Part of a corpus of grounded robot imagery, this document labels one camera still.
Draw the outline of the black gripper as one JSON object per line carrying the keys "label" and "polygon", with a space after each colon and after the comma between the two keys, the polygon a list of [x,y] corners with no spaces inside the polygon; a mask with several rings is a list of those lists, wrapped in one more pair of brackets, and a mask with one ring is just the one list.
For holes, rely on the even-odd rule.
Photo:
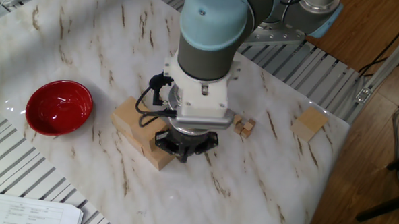
{"label": "black gripper", "polygon": [[156,132],[155,144],[170,155],[175,155],[181,163],[186,163],[188,157],[208,152],[217,147],[218,134],[216,132],[204,132],[200,135],[191,135],[173,128]]}

